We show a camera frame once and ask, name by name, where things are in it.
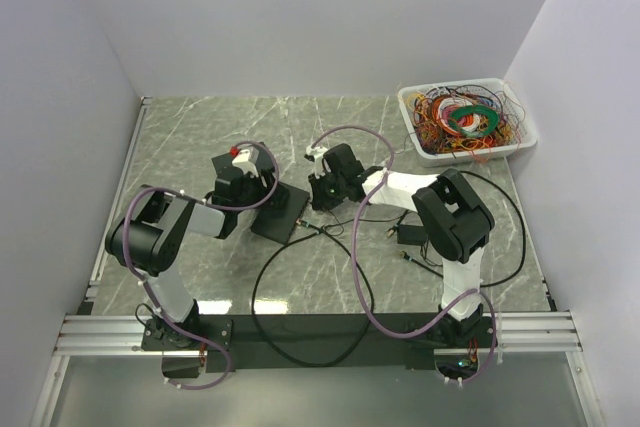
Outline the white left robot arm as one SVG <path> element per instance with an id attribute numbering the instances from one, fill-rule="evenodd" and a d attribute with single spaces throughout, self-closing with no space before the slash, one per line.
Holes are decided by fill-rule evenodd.
<path id="1" fill-rule="evenodd" d="M 275 167 L 260 169 L 256 175 L 229 167 L 218 174 L 214 190 L 201 200 L 143 184 L 111 225 L 106 252 L 142 283 L 154 315 L 167 323 L 165 335 L 176 347 L 190 348 L 201 335 L 197 301 L 174 265 L 185 235 L 227 238 L 239 214 L 267 204 L 278 183 Z"/>

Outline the black network switch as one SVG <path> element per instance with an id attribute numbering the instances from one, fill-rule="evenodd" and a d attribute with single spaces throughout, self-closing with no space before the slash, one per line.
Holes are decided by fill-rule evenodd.
<path id="1" fill-rule="evenodd" d="M 287 244 L 309 200 L 307 191 L 280 183 L 274 196 L 258 209 L 251 232 L 278 244 Z"/>
<path id="2" fill-rule="evenodd" d="M 249 146 L 249 145 L 258 148 L 259 156 L 260 156 L 261 147 L 263 146 L 263 144 L 262 143 L 246 144 L 241 147 Z M 248 176 L 244 176 L 239 169 L 234 168 L 231 165 L 230 151 L 228 153 L 213 157 L 211 161 L 212 161 L 216 176 L 220 179 L 231 181 L 236 179 L 249 178 Z"/>

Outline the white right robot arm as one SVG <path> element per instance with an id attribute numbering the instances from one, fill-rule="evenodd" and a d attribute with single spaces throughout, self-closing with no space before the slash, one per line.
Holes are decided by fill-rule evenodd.
<path id="1" fill-rule="evenodd" d="M 488 207 L 461 172 L 447 169 L 441 174 L 418 175 L 395 172 L 389 165 L 364 168 L 351 149 L 342 143 L 331 149 L 311 144 L 305 158 L 314 163 L 309 177 L 312 203 L 319 209 L 344 200 L 357 204 L 351 233 L 351 263 L 356 293 L 371 324 L 395 339 L 412 339 L 439 323 L 440 334 L 452 346 L 465 344 L 475 333 L 482 316 L 480 266 L 495 220 Z M 427 239 L 443 261 L 443 292 L 440 311 L 423 327 L 396 332 L 375 317 L 361 290 L 357 237 L 361 216 L 369 206 L 400 208 L 418 215 Z"/>

